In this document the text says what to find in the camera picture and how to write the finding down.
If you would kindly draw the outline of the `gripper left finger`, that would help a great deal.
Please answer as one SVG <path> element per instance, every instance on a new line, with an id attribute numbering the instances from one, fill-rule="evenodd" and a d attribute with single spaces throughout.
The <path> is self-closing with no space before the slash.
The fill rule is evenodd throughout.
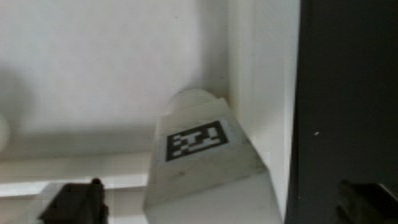
<path id="1" fill-rule="evenodd" d="M 105 185 L 98 178 L 62 186 L 39 221 L 43 224 L 109 224 Z"/>

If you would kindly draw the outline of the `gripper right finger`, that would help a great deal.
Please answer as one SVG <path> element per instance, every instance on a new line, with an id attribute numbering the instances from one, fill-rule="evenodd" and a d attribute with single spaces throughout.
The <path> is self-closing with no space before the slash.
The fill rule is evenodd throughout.
<path id="1" fill-rule="evenodd" d="M 398 187 L 343 181 L 334 224 L 398 224 Z"/>

